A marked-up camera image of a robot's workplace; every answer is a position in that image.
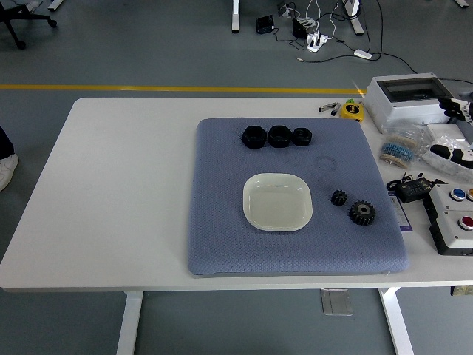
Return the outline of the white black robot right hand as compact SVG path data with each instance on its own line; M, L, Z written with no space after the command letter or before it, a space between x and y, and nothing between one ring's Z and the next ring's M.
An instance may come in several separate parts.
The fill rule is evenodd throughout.
M472 125L472 103L456 98L439 98L439 107L449 118L465 121ZM467 169L472 169L472 150L451 148L440 144L433 144L429 151Z

